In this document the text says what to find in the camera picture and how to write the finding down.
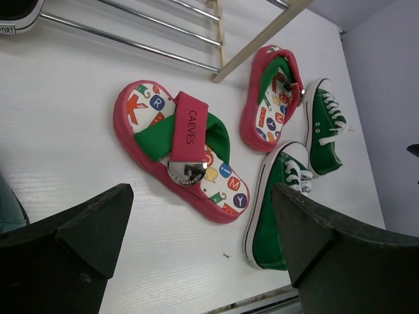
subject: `metal bar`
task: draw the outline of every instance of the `metal bar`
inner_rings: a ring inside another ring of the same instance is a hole
[[[171,1],[173,3],[176,3],[177,5],[180,5],[180,6],[184,7],[184,8],[187,8],[187,9],[189,9],[191,11],[194,11],[195,13],[204,15],[207,18],[211,18],[214,21],[219,21],[220,20],[220,17],[219,16],[212,15],[212,14],[210,14],[208,12],[205,12],[203,10],[200,10],[200,9],[198,9],[198,8],[192,6],[192,5],[188,5],[187,3],[184,3],[184,2],[182,2],[180,0],[169,0],[169,1]]]
[[[283,11],[265,27],[250,43],[237,53],[226,65],[224,65],[218,75],[213,75],[212,81],[220,83],[227,75],[232,73],[239,65],[245,62],[248,57],[254,54],[269,39],[273,38],[277,32],[283,29],[290,21],[307,8],[314,0],[299,0],[291,6],[288,11]]]
[[[291,8],[291,5],[286,0],[266,0],[266,1],[268,1],[269,3],[272,3],[274,6],[284,11],[288,11],[289,8]]]
[[[148,20],[148,21],[154,22],[156,24],[165,26],[167,28],[173,29],[175,31],[178,31],[180,33],[183,33],[183,34],[189,35],[191,37],[200,39],[201,41],[204,41],[205,43],[213,44],[214,46],[217,46],[217,47],[218,46],[221,46],[221,43],[218,42],[218,41],[214,41],[214,40],[212,40],[210,38],[207,38],[207,37],[201,36],[201,35],[199,35],[197,33],[193,33],[191,31],[188,31],[187,29],[184,29],[182,27],[178,27],[178,26],[175,26],[173,24],[166,23],[165,21],[159,20],[157,18],[153,18],[152,16],[149,16],[147,14],[144,14],[144,13],[140,12],[140,11],[134,10],[134,9],[132,9],[130,7],[126,7],[124,5],[121,5],[120,3],[114,2],[112,0],[97,0],[97,1],[102,2],[102,3],[105,3],[106,5],[109,5],[111,7],[116,8],[116,9],[122,10],[124,12],[133,14],[133,15],[139,17],[139,18],[143,18],[145,20]]]
[[[93,35],[96,35],[96,36],[99,36],[99,37],[110,39],[112,41],[116,41],[116,42],[121,43],[121,44],[126,44],[127,46],[138,48],[140,50],[152,52],[153,54],[158,54],[160,56],[164,56],[164,57],[167,57],[169,59],[173,59],[173,60],[177,60],[177,61],[189,64],[189,65],[193,65],[195,67],[199,67],[201,69],[205,69],[205,70],[208,70],[208,71],[211,71],[211,72],[214,72],[214,73],[219,72],[218,68],[212,67],[208,64],[200,63],[200,62],[188,59],[188,58],[184,58],[182,56],[178,56],[177,54],[172,54],[171,52],[167,52],[167,51],[160,50],[160,49],[157,49],[157,48],[154,48],[154,47],[151,47],[151,46],[147,46],[146,44],[141,44],[139,42],[132,41],[130,39],[120,37],[120,36],[117,36],[117,35],[113,35],[113,34],[105,32],[105,31],[101,31],[99,29],[96,29],[96,28],[93,28],[93,27],[90,27],[90,26],[86,26],[84,24],[80,24],[80,23],[77,23],[77,22],[74,22],[74,21],[71,21],[71,20],[67,20],[65,18],[61,18],[59,16],[55,16],[55,15],[52,15],[52,14],[49,14],[49,13],[46,13],[46,12],[42,12],[39,15],[39,17],[43,18],[44,20],[48,20],[48,21],[51,21],[51,22],[54,22],[54,23],[69,26],[71,28],[78,29],[80,31],[85,31],[87,33],[90,33],[90,34],[93,34]]]

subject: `wooden frame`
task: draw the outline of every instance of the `wooden frame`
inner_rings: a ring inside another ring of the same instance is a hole
[[[294,17],[306,9],[314,0],[288,0],[290,6],[288,10],[283,11],[275,20],[273,20],[264,30],[262,30],[250,43],[248,43],[237,55],[230,61],[225,63],[225,40],[222,15],[223,0],[208,0],[207,6],[213,7],[215,13],[220,16],[217,22],[219,40],[222,42],[221,47],[221,68],[218,74],[213,74],[212,82],[220,83],[227,75],[232,73],[239,65],[245,62],[248,57],[254,54],[265,42],[273,38],[281,29],[283,29]]]

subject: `footwear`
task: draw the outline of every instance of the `footwear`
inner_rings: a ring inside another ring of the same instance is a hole
[[[252,266],[287,270],[272,208],[271,191],[275,184],[285,183],[307,196],[312,180],[312,173],[307,170],[308,159],[307,149],[298,142],[285,143],[264,159],[255,203],[243,238],[243,253]]]
[[[258,50],[240,123],[242,139],[255,150],[272,152],[282,126],[300,103],[303,85],[293,53],[277,46]]]
[[[130,156],[208,219],[228,223],[246,210],[249,189],[229,164],[227,129],[206,103],[140,80],[121,91],[113,124]]]
[[[349,130],[328,78],[311,83],[304,95],[304,108],[308,125],[305,145],[310,153],[310,170],[315,175],[326,175],[343,166],[336,156],[335,141]]]
[[[29,219],[24,208],[0,175],[0,234],[28,224]]]

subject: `sandal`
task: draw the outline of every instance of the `sandal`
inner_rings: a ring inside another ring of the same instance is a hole
[[[281,137],[282,126],[301,102],[303,88],[291,51],[273,45],[259,49],[240,124],[243,140],[255,150],[271,152]]]
[[[227,129],[206,103],[140,80],[119,94],[113,124],[131,157],[206,218],[228,223],[247,208],[249,189],[229,164]]]

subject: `slipper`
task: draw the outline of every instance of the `slipper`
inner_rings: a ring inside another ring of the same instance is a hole
[[[303,93],[294,54],[273,45],[259,49],[253,60],[240,124],[243,140],[255,150],[271,152]]]
[[[139,80],[119,94],[113,124],[131,157],[208,219],[229,223],[247,208],[249,189],[229,164],[227,129],[206,103]]]
[[[247,262],[264,270],[287,270],[274,210],[272,187],[284,183],[307,196],[313,174],[307,170],[306,147],[292,141],[278,145],[266,156],[257,181],[255,203],[243,238],[243,254]]]

